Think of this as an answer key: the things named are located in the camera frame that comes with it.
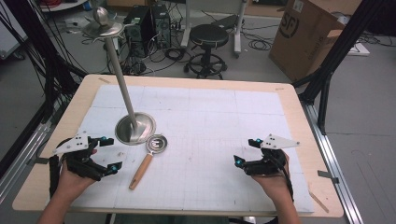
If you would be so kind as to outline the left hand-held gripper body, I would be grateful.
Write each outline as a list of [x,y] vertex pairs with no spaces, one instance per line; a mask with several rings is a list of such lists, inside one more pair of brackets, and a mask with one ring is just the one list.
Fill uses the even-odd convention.
[[52,154],[62,154],[62,159],[66,161],[70,172],[100,181],[103,177],[103,167],[91,159],[99,142],[100,138],[91,138],[86,132],[78,133],[74,137],[63,140],[52,150]]

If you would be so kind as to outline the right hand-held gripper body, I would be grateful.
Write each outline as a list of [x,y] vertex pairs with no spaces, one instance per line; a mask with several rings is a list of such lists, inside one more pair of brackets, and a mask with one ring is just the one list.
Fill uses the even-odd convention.
[[262,158],[258,161],[246,161],[243,169],[247,175],[272,175],[286,164],[284,148],[297,147],[300,143],[281,136],[269,134],[262,140]]

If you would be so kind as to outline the person's right hand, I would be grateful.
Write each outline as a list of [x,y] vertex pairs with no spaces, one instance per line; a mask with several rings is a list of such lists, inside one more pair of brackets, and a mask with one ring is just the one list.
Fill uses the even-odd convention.
[[285,157],[286,164],[279,173],[275,175],[254,175],[252,177],[274,204],[293,203],[287,184],[287,177],[290,176],[289,156],[285,155]]

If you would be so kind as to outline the person's left hand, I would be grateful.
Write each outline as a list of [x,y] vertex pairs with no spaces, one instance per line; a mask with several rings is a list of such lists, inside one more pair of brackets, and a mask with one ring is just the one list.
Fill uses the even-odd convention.
[[78,198],[94,180],[88,177],[81,177],[70,172],[66,160],[63,160],[63,167],[58,182],[58,188],[53,195],[61,203],[71,204]]

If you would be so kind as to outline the white gridded mat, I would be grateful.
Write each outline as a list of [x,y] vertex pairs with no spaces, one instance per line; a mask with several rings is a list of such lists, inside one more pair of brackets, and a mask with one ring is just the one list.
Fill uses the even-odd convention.
[[79,208],[172,213],[271,213],[262,188],[233,158],[261,158],[249,140],[290,137],[278,95],[264,91],[137,87],[134,109],[155,118],[168,140],[135,189],[129,185],[147,154],[143,145],[115,142],[93,155],[97,163],[121,162],[115,175],[93,184],[74,202]]

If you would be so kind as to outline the light wooden table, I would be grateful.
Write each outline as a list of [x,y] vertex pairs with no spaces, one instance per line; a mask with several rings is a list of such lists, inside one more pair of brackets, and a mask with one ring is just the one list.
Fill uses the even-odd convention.
[[171,77],[128,77],[138,112],[155,118],[167,138],[139,183],[134,174],[144,146],[115,142],[95,155],[101,164],[120,162],[116,175],[90,187],[76,212],[203,216],[269,216],[275,211],[262,189],[235,167],[235,157],[257,160],[249,139],[288,138],[294,203],[304,217],[340,217],[343,208],[318,147],[318,130],[284,83]]

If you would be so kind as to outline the steel stand with ball top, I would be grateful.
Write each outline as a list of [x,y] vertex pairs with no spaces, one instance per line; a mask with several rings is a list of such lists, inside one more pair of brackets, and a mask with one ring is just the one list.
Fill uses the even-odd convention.
[[135,112],[128,92],[126,81],[122,73],[118,54],[113,39],[119,37],[124,30],[124,25],[108,17],[104,7],[97,7],[92,12],[93,20],[83,28],[83,33],[92,39],[104,40],[106,51],[114,68],[120,93],[126,106],[128,115],[120,119],[115,127],[117,139],[125,145],[140,145],[149,140],[156,131],[155,119],[144,112]]

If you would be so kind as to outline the thin wooden stick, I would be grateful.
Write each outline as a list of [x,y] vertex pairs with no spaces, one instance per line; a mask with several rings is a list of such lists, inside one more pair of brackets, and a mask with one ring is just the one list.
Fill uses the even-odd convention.
[[313,192],[309,191],[309,195],[326,213],[330,212],[328,207]]

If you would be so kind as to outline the brown cardboard box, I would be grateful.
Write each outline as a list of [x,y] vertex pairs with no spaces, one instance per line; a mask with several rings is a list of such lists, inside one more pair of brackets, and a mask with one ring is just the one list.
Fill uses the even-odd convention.
[[315,72],[362,0],[289,0],[269,58],[291,80]]

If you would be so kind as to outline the large black computer tower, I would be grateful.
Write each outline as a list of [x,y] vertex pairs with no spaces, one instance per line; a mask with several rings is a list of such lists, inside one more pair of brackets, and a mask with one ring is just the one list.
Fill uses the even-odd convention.
[[148,43],[153,37],[150,8],[135,5],[124,19],[125,35],[130,42],[131,54],[135,57],[148,56]]

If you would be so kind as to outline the white stand leg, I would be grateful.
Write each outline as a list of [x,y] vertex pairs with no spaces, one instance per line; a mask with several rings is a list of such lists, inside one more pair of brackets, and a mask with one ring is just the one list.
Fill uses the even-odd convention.
[[189,44],[191,33],[191,0],[186,0],[185,4],[185,27],[184,33],[180,42],[182,48],[186,48]]
[[247,4],[248,4],[248,0],[241,0],[239,11],[237,13],[237,21],[236,21],[236,26],[234,28],[234,34],[233,34],[233,52],[234,52],[234,56],[236,58],[238,58],[241,54],[242,23],[243,23],[244,14],[245,14]]

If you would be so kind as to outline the black round stool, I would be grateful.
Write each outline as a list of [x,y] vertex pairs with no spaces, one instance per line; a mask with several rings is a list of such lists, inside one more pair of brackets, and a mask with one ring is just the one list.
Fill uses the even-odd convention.
[[223,47],[229,41],[228,33],[213,24],[200,24],[190,32],[190,41],[204,52],[191,56],[184,65],[184,72],[192,71],[197,78],[218,76],[223,80],[222,72],[228,69],[220,56],[213,54],[212,49]]

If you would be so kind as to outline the slim black computer tower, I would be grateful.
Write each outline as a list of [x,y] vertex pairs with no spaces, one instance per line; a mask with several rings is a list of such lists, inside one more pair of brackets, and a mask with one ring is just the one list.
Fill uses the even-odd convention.
[[157,4],[151,7],[153,27],[157,46],[161,49],[171,47],[171,22],[166,5]]

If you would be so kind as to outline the white flat box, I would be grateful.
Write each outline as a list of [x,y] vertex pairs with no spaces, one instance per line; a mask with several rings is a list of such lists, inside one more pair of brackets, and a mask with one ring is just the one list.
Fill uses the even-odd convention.
[[370,55],[370,51],[366,47],[364,47],[362,43],[356,42],[350,49],[348,55],[367,57]]

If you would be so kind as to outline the aluminium floor rail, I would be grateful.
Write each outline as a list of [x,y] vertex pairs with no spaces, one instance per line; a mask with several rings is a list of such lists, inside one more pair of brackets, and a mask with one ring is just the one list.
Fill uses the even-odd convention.
[[0,178],[0,204],[6,199],[12,188],[20,178],[24,169],[35,164],[41,148],[46,145],[51,131],[51,123],[39,123],[29,135],[27,142],[22,145],[21,152],[14,162]]
[[318,121],[318,112],[313,105],[302,103],[307,121],[312,133],[317,141],[318,149],[324,160],[328,172],[339,178],[339,184],[333,184],[337,192],[339,201],[344,209],[344,214],[349,224],[364,224],[361,213],[347,185],[343,171],[333,151],[331,142],[326,133],[322,133]]

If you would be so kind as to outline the black metal frame post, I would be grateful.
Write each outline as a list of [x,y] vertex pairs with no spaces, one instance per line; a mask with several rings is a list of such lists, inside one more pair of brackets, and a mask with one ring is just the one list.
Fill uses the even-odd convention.
[[76,93],[79,84],[73,75],[84,78],[88,73],[59,54],[39,19],[41,14],[36,11],[31,0],[4,0],[4,3],[26,33],[29,42],[22,39],[4,16],[0,17],[0,21],[21,44],[36,73],[45,79],[45,102],[40,111],[42,120],[48,121],[55,112],[55,103],[58,100],[70,102]]
[[319,68],[308,77],[292,83],[294,88],[307,85],[298,95],[305,105],[313,105],[316,97],[320,95],[317,126],[324,135],[326,135],[325,123],[332,75],[386,2],[387,0],[361,0]]

